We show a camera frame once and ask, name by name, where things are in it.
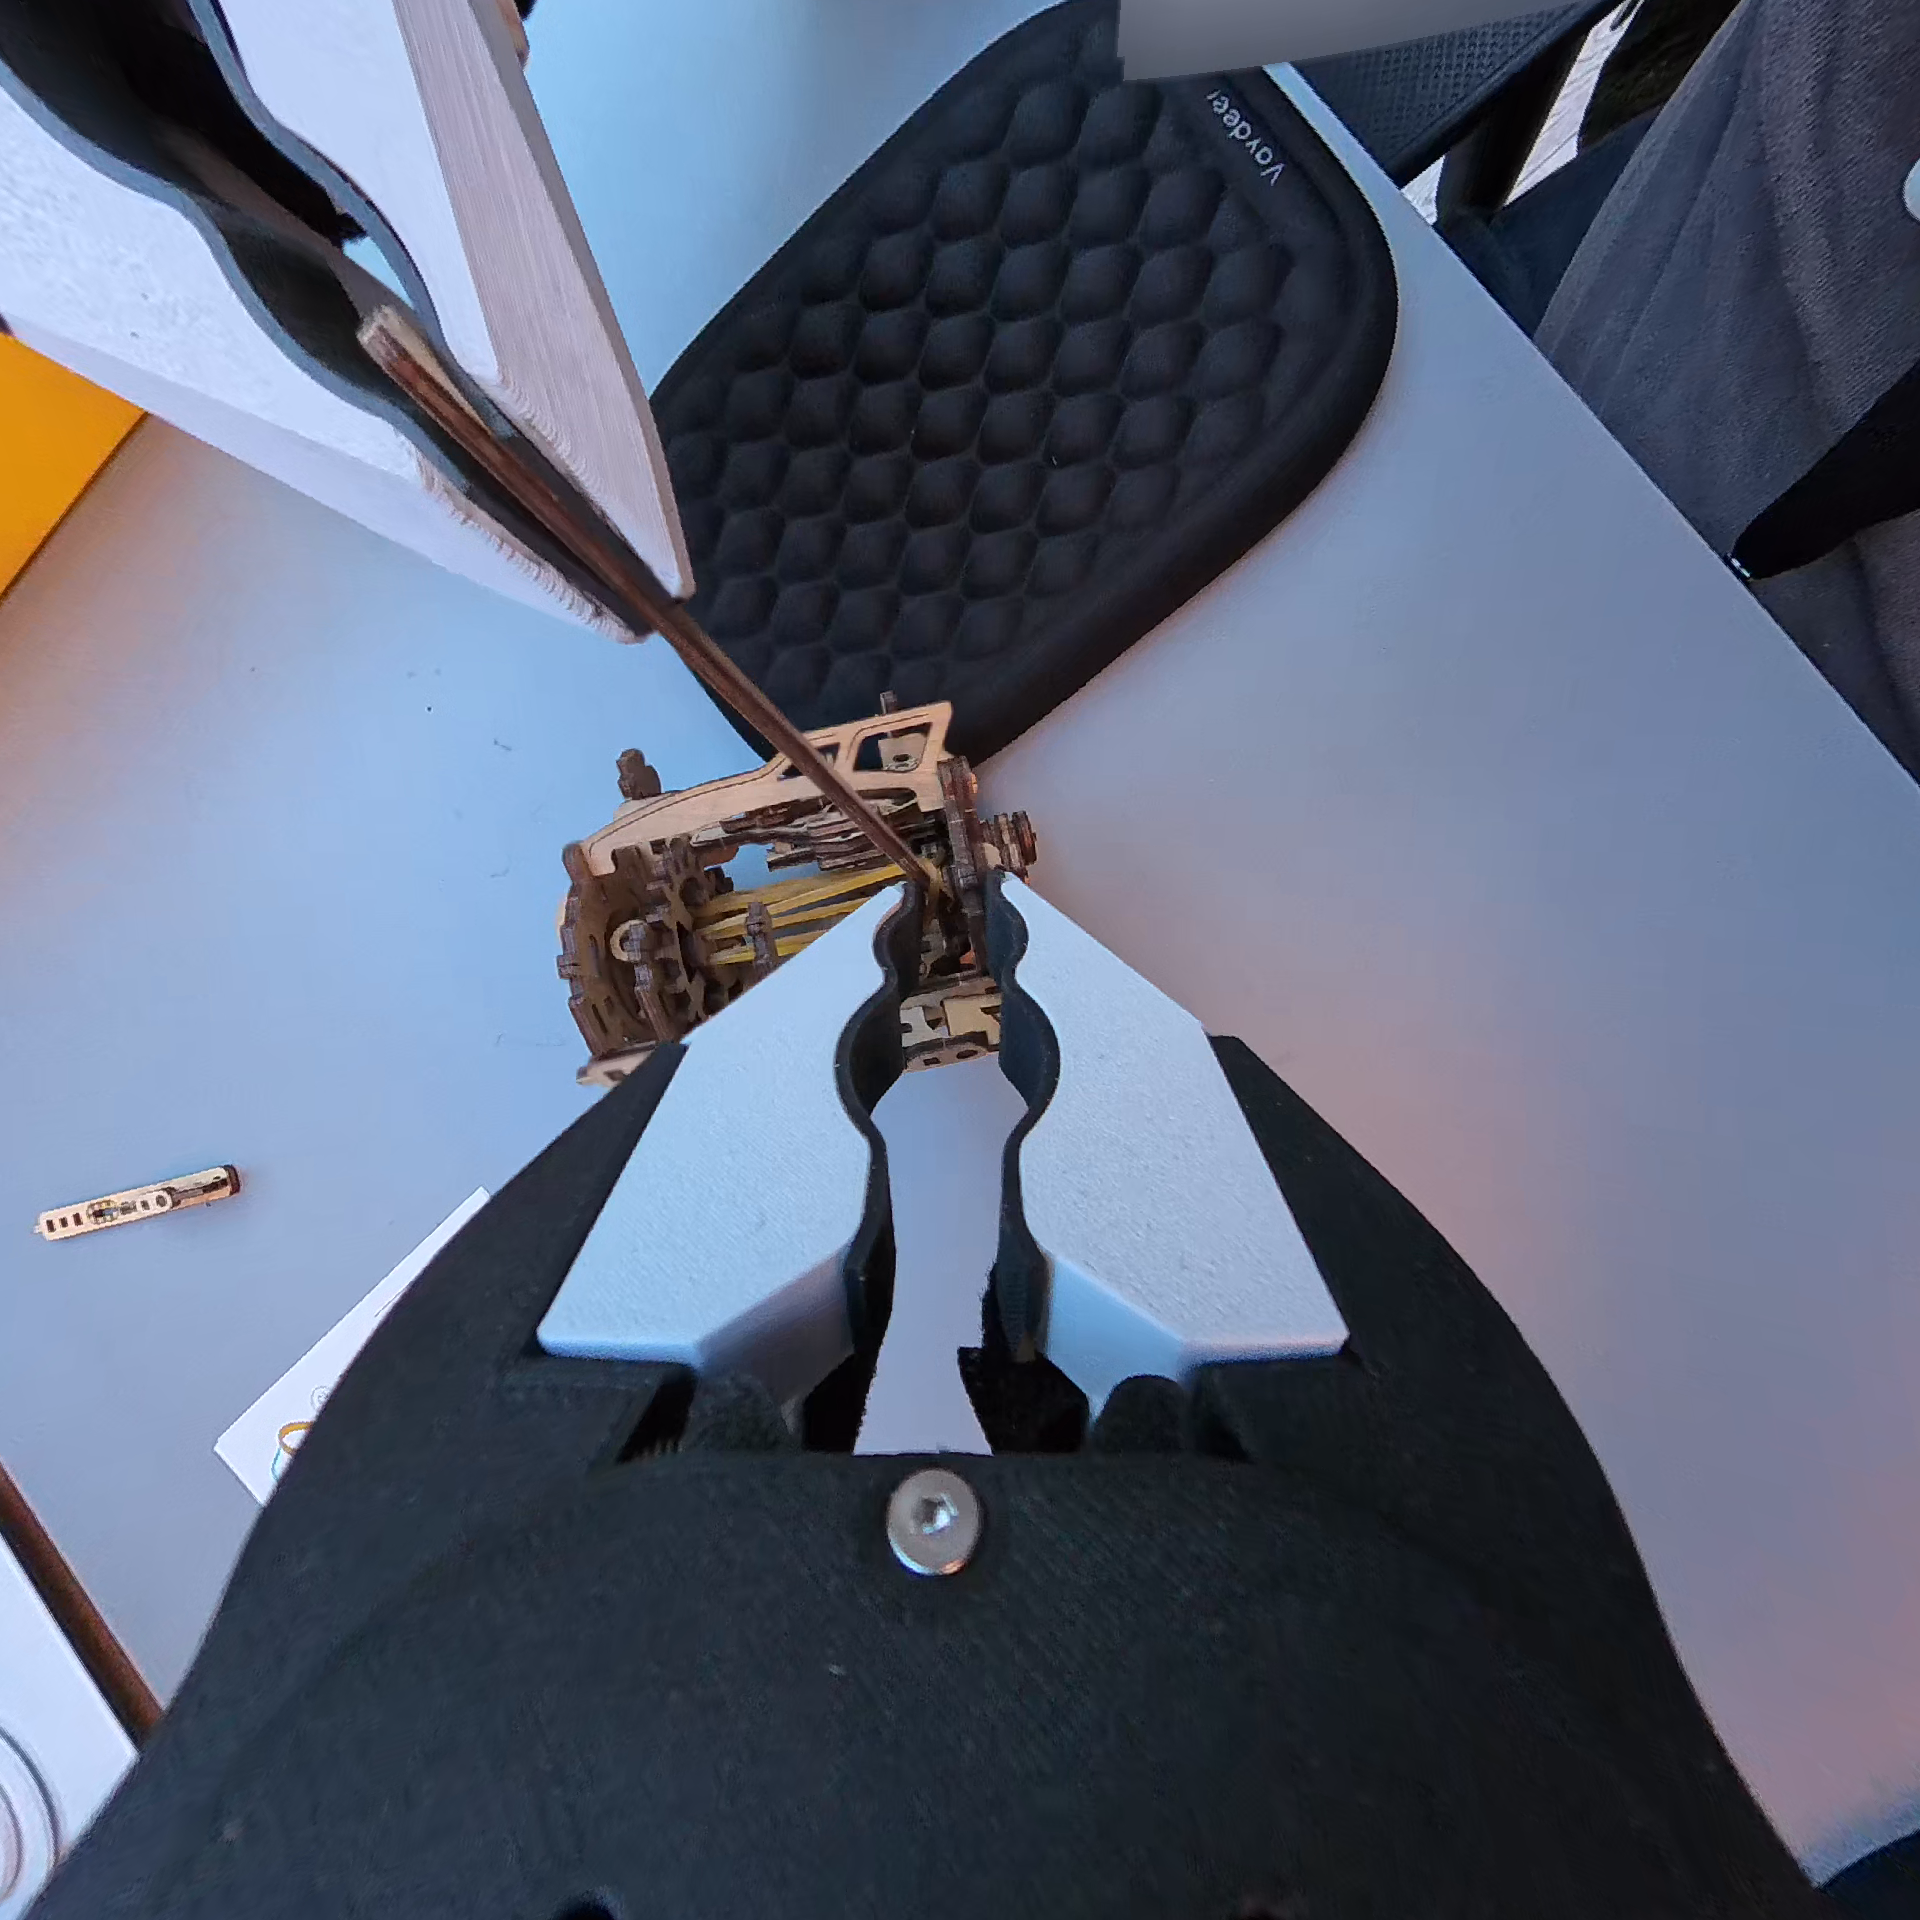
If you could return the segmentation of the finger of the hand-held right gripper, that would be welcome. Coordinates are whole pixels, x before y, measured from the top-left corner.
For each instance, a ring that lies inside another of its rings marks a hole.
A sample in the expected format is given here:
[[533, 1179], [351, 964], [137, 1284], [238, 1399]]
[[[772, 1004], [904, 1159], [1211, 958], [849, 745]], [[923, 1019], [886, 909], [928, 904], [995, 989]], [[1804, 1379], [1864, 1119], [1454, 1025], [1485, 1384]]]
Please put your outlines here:
[[512, 5], [195, 5], [256, 128], [373, 233], [440, 353], [693, 591], [646, 393], [520, 71]]
[[1, 84], [13, 336], [424, 560], [636, 638], [368, 359], [356, 328], [391, 303], [476, 411], [527, 441], [440, 353], [343, 197], [256, 128], [195, 5], [5, 5]]

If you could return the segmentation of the thin wooden model panel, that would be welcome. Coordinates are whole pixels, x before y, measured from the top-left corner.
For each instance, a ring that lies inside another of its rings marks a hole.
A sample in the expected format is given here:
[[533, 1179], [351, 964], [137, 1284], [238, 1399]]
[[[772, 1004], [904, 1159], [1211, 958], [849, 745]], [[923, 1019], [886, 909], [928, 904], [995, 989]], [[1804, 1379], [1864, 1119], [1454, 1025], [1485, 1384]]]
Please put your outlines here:
[[534, 462], [525, 439], [507, 439], [479, 416], [424, 336], [391, 303], [366, 316], [358, 344], [391, 384], [449, 439], [527, 518], [537, 521], [599, 587], [603, 605], [636, 632], [657, 632], [734, 718], [748, 723], [817, 785], [897, 870], [934, 893], [942, 880], [853, 781], [751, 684], [599, 511], [568, 497]]

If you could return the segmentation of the black office chair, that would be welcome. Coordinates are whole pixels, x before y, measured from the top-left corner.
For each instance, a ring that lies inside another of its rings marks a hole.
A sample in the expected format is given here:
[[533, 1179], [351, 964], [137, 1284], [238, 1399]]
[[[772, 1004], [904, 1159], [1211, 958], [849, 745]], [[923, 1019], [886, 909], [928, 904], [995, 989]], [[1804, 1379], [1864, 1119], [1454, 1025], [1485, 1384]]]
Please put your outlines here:
[[1631, 11], [1561, 5], [1311, 59], [1299, 75], [1427, 216], [1488, 216], [1572, 160]]

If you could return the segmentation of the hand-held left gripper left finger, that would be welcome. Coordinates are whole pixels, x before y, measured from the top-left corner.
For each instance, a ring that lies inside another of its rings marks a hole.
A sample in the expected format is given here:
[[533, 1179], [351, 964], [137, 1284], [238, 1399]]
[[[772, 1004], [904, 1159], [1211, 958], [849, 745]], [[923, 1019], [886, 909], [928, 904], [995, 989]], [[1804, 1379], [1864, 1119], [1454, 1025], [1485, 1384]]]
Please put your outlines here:
[[787, 1404], [876, 1357], [895, 1235], [872, 1113], [903, 1075], [915, 888], [699, 1025], [537, 1336], [545, 1352], [753, 1376]]

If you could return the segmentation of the black honeycomb cushion pad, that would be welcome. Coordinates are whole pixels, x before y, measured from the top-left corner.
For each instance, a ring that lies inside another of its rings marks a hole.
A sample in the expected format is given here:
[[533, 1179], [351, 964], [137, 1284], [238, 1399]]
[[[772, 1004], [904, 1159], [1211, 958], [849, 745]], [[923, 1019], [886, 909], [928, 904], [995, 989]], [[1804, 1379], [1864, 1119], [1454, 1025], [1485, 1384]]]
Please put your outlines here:
[[982, 761], [1209, 587], [1369, 416], [1398, 281], [1261, 71], [1057, 5], [923, 102], [654, 390], [693, 614], [798, 729]]

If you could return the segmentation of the small wooden strip part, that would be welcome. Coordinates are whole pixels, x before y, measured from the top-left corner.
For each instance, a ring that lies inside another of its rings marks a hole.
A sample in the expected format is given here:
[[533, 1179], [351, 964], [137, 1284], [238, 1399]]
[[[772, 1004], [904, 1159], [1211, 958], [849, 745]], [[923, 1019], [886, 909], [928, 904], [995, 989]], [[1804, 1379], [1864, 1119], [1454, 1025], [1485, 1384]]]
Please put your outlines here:
[[48, 1207], [39, 1211], [33, 1231], [44, 1241], [68, 1241], [81, 1235], [214, 1204], [235, 1197], [239, 1191], [241, 1177], [235, 1165], [201, 1168], [176, 1175], [169, 1182], [139, 1183], [76, 1204]]

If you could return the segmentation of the white device at edge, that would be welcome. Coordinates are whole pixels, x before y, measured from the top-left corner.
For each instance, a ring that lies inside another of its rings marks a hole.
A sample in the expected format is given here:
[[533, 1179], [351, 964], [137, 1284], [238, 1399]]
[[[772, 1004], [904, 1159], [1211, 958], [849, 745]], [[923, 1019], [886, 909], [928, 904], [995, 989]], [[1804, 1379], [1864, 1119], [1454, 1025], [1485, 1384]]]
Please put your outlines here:
[[1, 1916], [23, 1916], [134, 1758], [65, 1635], [1, 1548]]

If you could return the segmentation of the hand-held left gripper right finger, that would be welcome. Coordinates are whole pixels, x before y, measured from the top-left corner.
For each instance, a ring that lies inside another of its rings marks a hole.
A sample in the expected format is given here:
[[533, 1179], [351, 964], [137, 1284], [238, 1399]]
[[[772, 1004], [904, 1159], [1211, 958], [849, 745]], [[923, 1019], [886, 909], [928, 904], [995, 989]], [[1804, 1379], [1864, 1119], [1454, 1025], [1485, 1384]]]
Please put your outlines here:
[[987, 884], [1001, 1159], [995, 1291], [1014, 1356], [1112, 1390], [1339, 1352], [1348, 1326], [1204, 1025], [1025, 881]]

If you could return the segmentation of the yellow plastic storage bin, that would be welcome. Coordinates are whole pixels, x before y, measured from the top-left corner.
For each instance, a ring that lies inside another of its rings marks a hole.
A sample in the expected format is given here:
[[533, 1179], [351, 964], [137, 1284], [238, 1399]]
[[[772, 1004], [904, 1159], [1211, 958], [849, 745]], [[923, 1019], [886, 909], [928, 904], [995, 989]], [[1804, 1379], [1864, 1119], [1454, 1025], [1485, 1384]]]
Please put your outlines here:
[[1, 339], [1, 591], [142, 419], [132, 401]]

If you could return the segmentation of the wooden mechanical car model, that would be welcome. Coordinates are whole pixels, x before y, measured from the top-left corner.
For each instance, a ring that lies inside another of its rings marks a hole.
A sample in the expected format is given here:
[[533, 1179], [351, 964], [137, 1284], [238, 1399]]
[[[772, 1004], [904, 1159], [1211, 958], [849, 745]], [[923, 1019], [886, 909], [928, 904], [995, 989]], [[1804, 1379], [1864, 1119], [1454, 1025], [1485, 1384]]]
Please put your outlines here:
[[[997, 1051], [1001, 989], [987, 960], [985, 877], [1029, 875], [1025, 813], [977, 812], [948, 749], [948, 704], [813, 729], [807, 741], [942, 875], [926, 909], [919, 987], [903, 991], [903, 1068]], [[638, 751], [617, 763], [621, 809], [561, 853], [557, 972], [590, 1048], [579, 1078], [609, 1088], [901, 880], [789, 756], [665, 790]]]

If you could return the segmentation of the person's grey clothing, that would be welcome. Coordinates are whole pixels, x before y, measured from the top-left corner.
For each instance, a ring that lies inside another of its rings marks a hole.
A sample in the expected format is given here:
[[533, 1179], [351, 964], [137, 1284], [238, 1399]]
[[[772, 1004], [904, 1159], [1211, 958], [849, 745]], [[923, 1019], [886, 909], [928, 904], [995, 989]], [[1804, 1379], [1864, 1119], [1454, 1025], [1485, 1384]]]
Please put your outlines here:
[[1723, 560], [1916, 371], [1916, 132], [1916, 1], [1739, 5], [1533, 331]]

